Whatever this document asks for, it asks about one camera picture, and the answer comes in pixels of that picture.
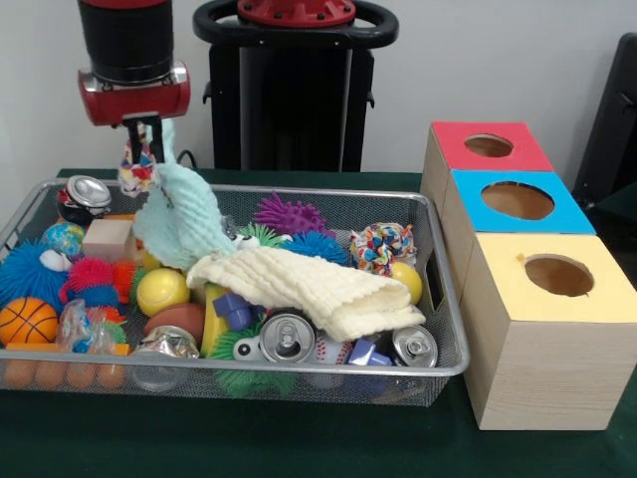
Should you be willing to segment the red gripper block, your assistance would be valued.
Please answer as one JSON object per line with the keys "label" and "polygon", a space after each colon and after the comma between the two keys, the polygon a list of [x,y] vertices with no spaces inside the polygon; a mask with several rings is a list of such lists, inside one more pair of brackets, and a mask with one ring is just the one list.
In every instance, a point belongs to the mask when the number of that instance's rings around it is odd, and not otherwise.
{"label": "red gripper block", "polygon": [[149,117],[152,139],[149,149],[156,163],[163,163],[163,128],[161,118],[184,116],[191,89],[185,64],[174,64],[170,73],[154,83],[117,85],[101,80],[90,70],[79,70],[79,91],[90,121],[94,125],[123,124],[128,131],[131,161],[139,162],[142,143],[138,120]]}

